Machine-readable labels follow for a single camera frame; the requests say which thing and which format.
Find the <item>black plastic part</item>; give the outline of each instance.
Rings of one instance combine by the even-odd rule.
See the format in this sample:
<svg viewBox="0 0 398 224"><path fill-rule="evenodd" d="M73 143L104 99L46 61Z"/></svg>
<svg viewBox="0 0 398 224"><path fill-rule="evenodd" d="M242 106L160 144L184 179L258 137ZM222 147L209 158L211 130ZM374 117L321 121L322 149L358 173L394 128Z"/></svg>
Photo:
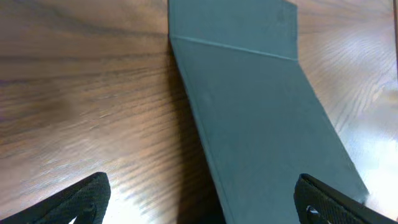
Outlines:
<svg viewBox="0 0 398 224"><path fill-rule="evenodd" d="M294 202L301 224L396 224L308 174L298 178Z"/></svg>
<svg viewBox="0 0 398 224"><path fill-rule="evenodd" d="M100 224L110 196L107 175L97 172L0 223L67 224L76 218L74 224Z"/></svg>

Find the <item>dark gray board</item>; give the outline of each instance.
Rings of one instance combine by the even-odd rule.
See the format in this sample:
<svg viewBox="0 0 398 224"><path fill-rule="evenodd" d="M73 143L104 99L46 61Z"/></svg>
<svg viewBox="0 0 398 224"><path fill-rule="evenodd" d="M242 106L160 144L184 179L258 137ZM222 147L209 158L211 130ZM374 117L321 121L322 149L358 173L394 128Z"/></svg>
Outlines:
<svg viewBox="0 0 398 224"><path fill-rule="evenodd" d="M297 9L260 0L170 0L170 38L227 223L298 223L308 173L368 191L297 61Z"/></svg>

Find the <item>table surface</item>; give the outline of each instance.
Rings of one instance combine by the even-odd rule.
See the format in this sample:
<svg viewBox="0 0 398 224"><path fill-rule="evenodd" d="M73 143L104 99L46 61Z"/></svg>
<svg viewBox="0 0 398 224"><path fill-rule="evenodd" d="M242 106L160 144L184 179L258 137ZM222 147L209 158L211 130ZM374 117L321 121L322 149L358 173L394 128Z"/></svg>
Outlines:
<svg viewBox="0 0 398 224"><path fill-rule="evenodd" d="M391 0L298 0L299 60L371 192L398 210ZM96 172L104 223L219 209L167 37L167 0L0 2L0 219Z"/></svg>

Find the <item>wood grain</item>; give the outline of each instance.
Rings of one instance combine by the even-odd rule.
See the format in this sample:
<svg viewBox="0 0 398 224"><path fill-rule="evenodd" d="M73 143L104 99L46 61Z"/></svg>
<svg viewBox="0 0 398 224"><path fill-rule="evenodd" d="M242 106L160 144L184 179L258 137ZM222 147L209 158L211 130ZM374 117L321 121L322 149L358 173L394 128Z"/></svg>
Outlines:
<svg viewBox="0 0 398 224"><path fill-rule="evenodd" d="M393 0L393 7L394 7L394 25L396 28L396 54L398 58L398 3L397 0Z"/></svg>
<svg viewBox="0 0 398 224"><path fill-rule="evenodd" d="M398 217L397 60L392 0L297 1L299 61L369 189Z"/></svg>
<svg viewBox="0 0 398 224"><path fill-rule="evenodd" d="M0 12L0 219L96 171L112 187L105 223L190 223L218 206L166 1Z"/></svg>
<svg viewBox="0 0 398 224"><path fill-rule="evenodd" d="M392 1L295 3L300 64L369 180L381 154L355 140L397 139L394 123L361 125L398 102ZM104 223L220 209L167 23L166 0L0 2L0 219L96 171L112 187Z"/></svg>

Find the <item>wooden table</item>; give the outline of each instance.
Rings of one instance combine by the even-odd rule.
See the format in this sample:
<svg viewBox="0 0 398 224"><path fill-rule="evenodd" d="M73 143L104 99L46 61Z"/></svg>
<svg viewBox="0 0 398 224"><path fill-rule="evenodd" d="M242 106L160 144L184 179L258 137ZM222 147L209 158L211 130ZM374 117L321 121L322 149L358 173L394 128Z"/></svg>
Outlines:
<svg viewBox="0 0 398 224"><path fill-rule="evenodd" d="M392 1L294 2L300 63L372 186L366 164L385 154L361 142L398 139L397 121L368 128L375 108L396 116ZM0 2L0 219L96 171L112 187L104 223L220 209L167 23L166 0Z"/></svg>

